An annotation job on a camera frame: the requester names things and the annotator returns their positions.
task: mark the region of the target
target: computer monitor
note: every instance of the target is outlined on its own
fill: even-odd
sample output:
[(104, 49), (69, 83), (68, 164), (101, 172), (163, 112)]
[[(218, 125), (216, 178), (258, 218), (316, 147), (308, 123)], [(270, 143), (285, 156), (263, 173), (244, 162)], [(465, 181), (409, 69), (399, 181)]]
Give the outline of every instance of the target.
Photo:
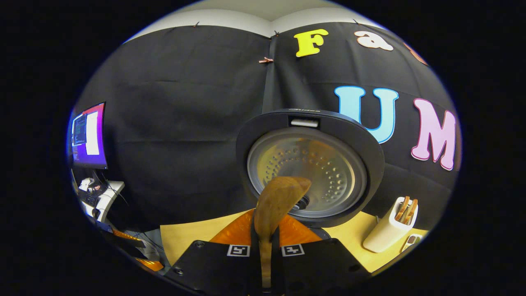
[(105, 102), (88, 108), (73, 119), (71, 148), (73, 166), (108, 169), (103, 144)]

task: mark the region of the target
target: wooden spatula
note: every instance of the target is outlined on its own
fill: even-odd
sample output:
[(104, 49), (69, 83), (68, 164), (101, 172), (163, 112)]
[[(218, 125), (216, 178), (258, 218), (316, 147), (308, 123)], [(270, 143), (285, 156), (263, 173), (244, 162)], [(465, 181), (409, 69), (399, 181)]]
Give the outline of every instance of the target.
[(413, 217), (414, 211), (417, 209), (418, 200), (413, 200), (413, 203), (409, 206), (409, 212), (407, 213), (407, 216), (403, 221), (401, 221), (403, 224), (408, 224), (409, 221), (411, 221), (411, 218)]
[(398, 213), (394, 217), (395, 221), (400, 221), (400, 218), (402, 218), (403, 212), (406, 210), (407, 205), (409, 204), (409, 196), (406, 196), (406, 198), (403, 200), (402, 206), (398, 210)]
[(310, 181), (302, 177), (276, 177), (265, 186), (254, 212), (254, 228), (259, 238), (263, 288), (270, 288), (271, 236), (284, 216), (310, 188)]

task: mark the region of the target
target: pink letter m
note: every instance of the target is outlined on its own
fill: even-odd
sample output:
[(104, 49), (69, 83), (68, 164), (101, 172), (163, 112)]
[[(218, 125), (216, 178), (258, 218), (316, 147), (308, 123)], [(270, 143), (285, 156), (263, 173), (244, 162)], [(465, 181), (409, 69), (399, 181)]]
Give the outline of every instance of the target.
[(429, 140), (433, 150), (433, 162), (444, 150), (444, 156), (440, 159), (440, 165), (451, 171), (453, 169), (453, 156), (455, 153), (455, 117), (446, 110), (442, 127), (438, 121), (437, 113), (431, 103), (422, 98), (414, 99), (414, 106), (420, 111), (420, 135), (418, 144), (411, 149), (411, 155), (418, 160), (429, 159)]

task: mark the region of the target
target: keyboard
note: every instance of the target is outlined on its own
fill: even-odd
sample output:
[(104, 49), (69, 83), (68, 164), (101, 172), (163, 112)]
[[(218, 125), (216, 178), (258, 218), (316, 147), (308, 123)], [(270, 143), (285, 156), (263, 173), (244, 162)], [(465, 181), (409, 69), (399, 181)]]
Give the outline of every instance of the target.
[(94, 195), (91, 192), (84, 192), (85, 194), (82, 194), (82, 197), (80, 198), (83, 202), (89, 204), (92, 207), (96, 207), (97, 203), (99, 201), (98, 196)]

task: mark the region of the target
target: inner lid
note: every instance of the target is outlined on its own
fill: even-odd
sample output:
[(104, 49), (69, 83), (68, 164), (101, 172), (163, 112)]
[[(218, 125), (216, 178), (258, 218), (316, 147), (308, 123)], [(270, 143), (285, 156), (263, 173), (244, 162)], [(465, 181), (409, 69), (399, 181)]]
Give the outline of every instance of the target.
[(366, 188), (366, 169), (346, 143), (308, 127), (271, 131), (251, 147), (248, 177), (260, 194), (277, 176), (308, 178), (307, 194), (289, 212), (306, 218), (324, 218), (352, 207)]

